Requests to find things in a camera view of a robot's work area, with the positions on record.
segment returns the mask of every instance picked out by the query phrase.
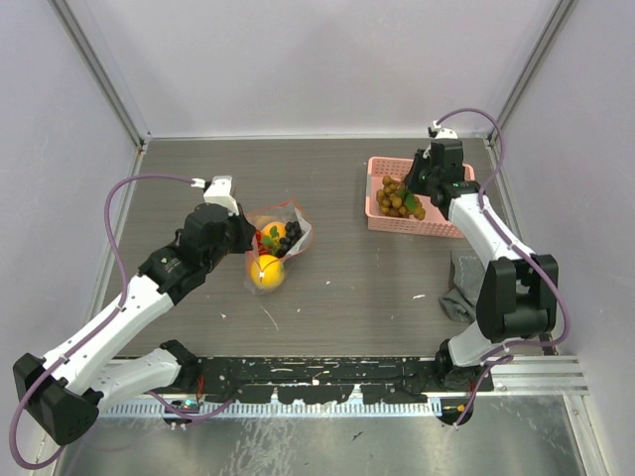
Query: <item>gray table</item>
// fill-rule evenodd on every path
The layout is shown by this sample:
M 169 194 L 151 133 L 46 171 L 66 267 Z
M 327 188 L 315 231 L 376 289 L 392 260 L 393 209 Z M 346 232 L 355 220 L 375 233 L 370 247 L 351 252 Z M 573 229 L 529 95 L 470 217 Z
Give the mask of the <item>gray table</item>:
M 247 211 L 294 197 L 313 222 L 316 239 L 284 284 L 266 296 L 254 297 L 243 287 L 244 257 L 228 257 L 204 286 L 144 329 L 121 355 L 145 354 L 168 339 L 206 356 L 434 355 L 445 338 L 464 329 L 447 319 L 437 299 L 448 289 L 450 250 L 468 244 L 369 231 L 364 214 L 368 159 L 412 157 L 426 144 L 410 139 L 153 141 L 142 173 L 232 175 Z M 464 145 L 465 161 L 484 180 L 490 162 L 483 142 L 468 139 Z M 498 208 L 496 190 L 490 197 Z M 128 272 L 169 243 L 200 202 L 199 190 L 182 183 L 140 182 L 121 241 Z M 107 299 L 120 286 L 113 276 Z M 413 299 L 417 295 L 426 296 Z

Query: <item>white debris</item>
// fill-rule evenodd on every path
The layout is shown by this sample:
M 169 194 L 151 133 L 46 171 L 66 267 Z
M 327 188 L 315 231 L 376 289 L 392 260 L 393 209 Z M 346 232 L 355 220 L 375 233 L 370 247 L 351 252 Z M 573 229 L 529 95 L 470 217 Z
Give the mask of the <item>white debris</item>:
M 271 319 L 271 321 L 274 323 L 274 325 L 276 326 L 276 331 L 280 332 L 280 329 L 278 328 L 278 324 L 276 323 L 276 321 L 274 320 L 274 318 L 272 317 L 272 315 L 269 313 L 269 311 L 267 309 L 265 309 L 262 305 L 260 306 L 262 307 L 262 310 L 265 311 L 265 313 L 269 316 L 269 318 Z

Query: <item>plastic bag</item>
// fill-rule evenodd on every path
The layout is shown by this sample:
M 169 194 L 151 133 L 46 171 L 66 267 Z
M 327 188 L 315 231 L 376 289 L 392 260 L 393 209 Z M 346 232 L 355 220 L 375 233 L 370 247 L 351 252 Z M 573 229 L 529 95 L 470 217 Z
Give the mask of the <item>plastic bag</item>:
M 311 246 L 313 226 L 294 200 L 247 213 L 258 230 L 253 251 L 245 254 L 245 288 L 254 295 L 270 293 L 287 278 L 298 255 Z

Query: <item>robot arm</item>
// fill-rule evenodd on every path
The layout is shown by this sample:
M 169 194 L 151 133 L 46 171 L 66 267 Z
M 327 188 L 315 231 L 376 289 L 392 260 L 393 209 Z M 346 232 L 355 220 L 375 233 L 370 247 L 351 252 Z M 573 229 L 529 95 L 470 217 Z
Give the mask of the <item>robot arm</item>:
M 57 444 L 77 440 L 99 411 L 159 387 L 187 387 L 199 374 L 198 359 L 177 341 L 169 341 L 139 359 L 106 369 L 141 329 L 168 312 L 205 282 L 228 253 L 251 250 L 256 229 L 233 198 L 231 177 L 217 177 L 206 188 L 205 203 L 188 215 L 174 241 L 153 252 L 128 285 L 128 297 L 115 318 L 79 352 L 64 354 L 118 307 L 119 297 L 69 340 L 43 359 L 25 354 L 14 364 L 21 399 L 35 380 L 62 356 L 66 361 L 30 399 L 29 414 Z
M 463 233 L 486 270 L 476 321 L 445 341 L 437 355 L 443 379 L 452 369 L 479 365 L 484 354 L 508 339 L 529 339 L 553 330 L 556 298 L 515 249 L 532 256 L 554 283 L 558 282 L 558 264 L 551 255 L 537 256 L 520 242 L 494 212 L 486 195 L 481 197 L 481 208 L 480 185 L 464 179 L 463 146 L 454 131 L 435 123 L 429 133 L 433 140 L 425 150 L 417 151 L 404 179 L 406 188 L 430 197 L 432 205 Z M 490 220 L 512 239 L 514 249 Z

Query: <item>pink plastic basket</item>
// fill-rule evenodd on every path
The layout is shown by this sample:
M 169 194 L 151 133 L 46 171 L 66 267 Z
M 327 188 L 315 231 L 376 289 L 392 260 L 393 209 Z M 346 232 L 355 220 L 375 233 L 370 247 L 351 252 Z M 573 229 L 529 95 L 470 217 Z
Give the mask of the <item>pink plastic basket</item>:
M 379 211 L 379 203 L 375 200 L 377 190 L 383 187 L 381 180 L 384 176 L 403 180 L 410 170 L 412 159 L 395 159 L 392 157 L 372 157 L 368 161 L 368 177 L 366 180 L 366 216 L 368 229 L 377 231 L 392 231 L 394 233 L 411 233 L 415 235 L 445 236 L 462 238 L 463 234 L 447 221 L 441 212 L 430 203 L 427 196 L 418 195 L 426 211 L 426 218 L 422 221 L 414 216 L 410 218 L 393 218 L 384 216 Z M 474 180 L 474 169 L 465 164 L 465 179 Z

